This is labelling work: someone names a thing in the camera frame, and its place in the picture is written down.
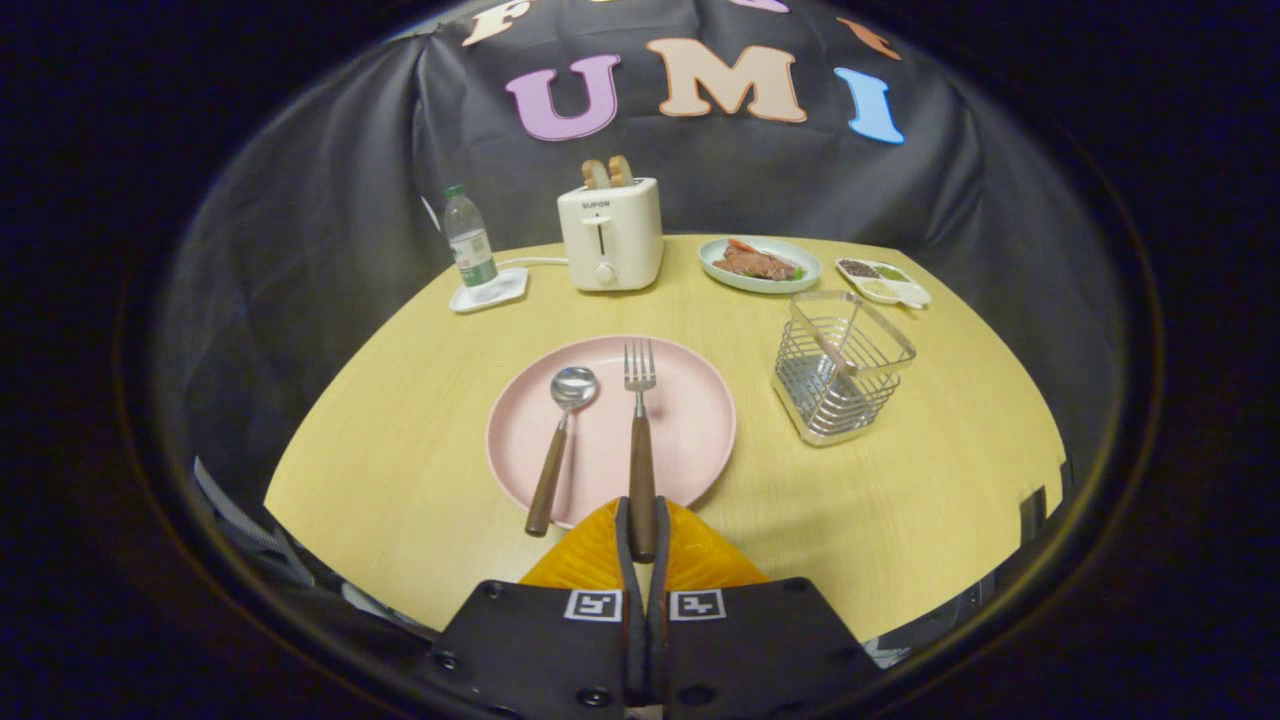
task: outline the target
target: table top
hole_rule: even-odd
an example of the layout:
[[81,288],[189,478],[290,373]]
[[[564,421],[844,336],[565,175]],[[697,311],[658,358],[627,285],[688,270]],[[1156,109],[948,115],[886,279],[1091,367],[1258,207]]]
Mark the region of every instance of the table top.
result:
[[[850,290],[835,260],[852,256],[895,264],[933,295],[925,310],[877,306],[918,356],[870,429],[832,447],[801,442],[769,386],[790,297],[708,277],[698,247],[716,237],[668,236],[645,290],[582,293],[564,266],[535,265],[524,299],[468,315],[449,311],[460,279],[445,269],[325,389],[266,507],[337,573],[443,629],[476,583],[518,580],[566,533],[524,533],[525,511],[485,460],[490,409],[536,359],[604,334],[668,338],[721,372],[737,439],[694,510],[769,577],[812,579],[858,638],[914,620],[993,570],[1018,548],[1019,503],[1039,487],[1050,511],[1059,505],[1065,452],[1030,377],[968,305],[896,250],[785,238],[823,261],[813,290]],[[563,245],[497,258],[535,255],[563,256]]]

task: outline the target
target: water bottle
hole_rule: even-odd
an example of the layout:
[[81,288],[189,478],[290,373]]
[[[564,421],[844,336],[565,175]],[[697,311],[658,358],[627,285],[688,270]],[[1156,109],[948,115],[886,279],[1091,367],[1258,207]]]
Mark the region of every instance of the water bottle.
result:
[[489,234],[484,231],[480,210],[462,193],[463,187],[456,184],[444,191],[449,199],[444,206],[444,234],[453,249],[453,260],[462,273],[462,284],[475,302],[492,300],[500,290],[498,266],[493,263],[489,249]]

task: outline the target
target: fork tines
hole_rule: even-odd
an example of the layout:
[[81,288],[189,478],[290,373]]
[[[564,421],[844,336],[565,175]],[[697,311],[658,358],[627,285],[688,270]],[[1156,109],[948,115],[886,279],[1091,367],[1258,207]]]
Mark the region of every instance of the fork tines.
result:
[[639,340],[622,346],[623,382],[632,392],[649,389],[658,382],[657,366],[653,361],[653,341],[645,340],[644,345],[649,350],[648,361],[645,361],[644,348]]

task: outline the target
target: foam letter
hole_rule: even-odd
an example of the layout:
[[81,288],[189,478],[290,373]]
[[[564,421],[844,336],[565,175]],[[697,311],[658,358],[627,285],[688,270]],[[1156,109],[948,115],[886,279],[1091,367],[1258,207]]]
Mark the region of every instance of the foam letter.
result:
[[558,142],[586,137],[613,122],[618,113],[618,95],[613,90],[613,65],[617,55],[582,58],[568,69],[586,81],[586,111],[576,118],[562,118],[552,104],[552,81],[556,70],[536,70],[507,83],[507,92],[516,96],[516,111],[525,132],[538,140]]
[[737,64],[730,68],[696,40],[668,37],[653,40],[645,47],[662,55],[667,64],[669,97],[658,106],[664,115],[678,118],[710,113],[710,102],[698,95],[698,85],[701,83],[730,114],[737,113],[746,91],[754,88],[755,97],[746,106],[753,115],[785,123],[803,123],[809,117],[796,102],[791,85],[791,63],[796,59],[790,53],[753,45],[742,50]]
[[787,8],[778,0],[728,0],[735,5],[741,5],[744,8],[755,8],[758,10],[768,10],[771,13],[790,13],[791,8]]
[[462,46],[475,45],[486,37],[493,37],[511,27],[507,20],[516,19],[529,12],[529,4],[534,0],[511,0],[497,8],[475,15],[476,26],[471,31],[471,37],[462,41]]
[[902,59],[901,55],[899,55],[897,53],[895,53],[893,50],[890,49],[887,40],[884,40],[883,37],[876,35],[874,32],[872,32],[870,29],[865,28],[864,26],[860,26],[860,24],[855,23],[854,20],[846,20],[845,18],[836,18],[836,19],[840,20],[840,22],[842,22],[842,23],[845,23],[846,26],[849,26],[849,29],[854,31],[854,35],[858,36],[858,40],[861,40],[863,42],[865,42],[872,50],[874,50],[874,51],[877,51],[877,53],[879,53],[882,55],[888,55],[890,58],[893,58],[895,60],[901,60]]
[[888,100],[884,99],[888,86],[884,81],[849,68],[836,68],[836,74],[849,83],[854,94],[858,117],[849,120],[849,127],[872,140],[901,145],[906,138],[893,127],[893,118],[888,114]]

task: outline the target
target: metal wire basket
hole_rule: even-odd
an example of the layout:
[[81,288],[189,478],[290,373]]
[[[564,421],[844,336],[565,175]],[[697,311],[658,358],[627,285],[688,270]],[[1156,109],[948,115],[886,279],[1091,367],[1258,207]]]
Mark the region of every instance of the metal wire basket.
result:
[[852,292],[800,292],[782,331],[773,389],[809,445],[867,430],[897,389],[915,346]]

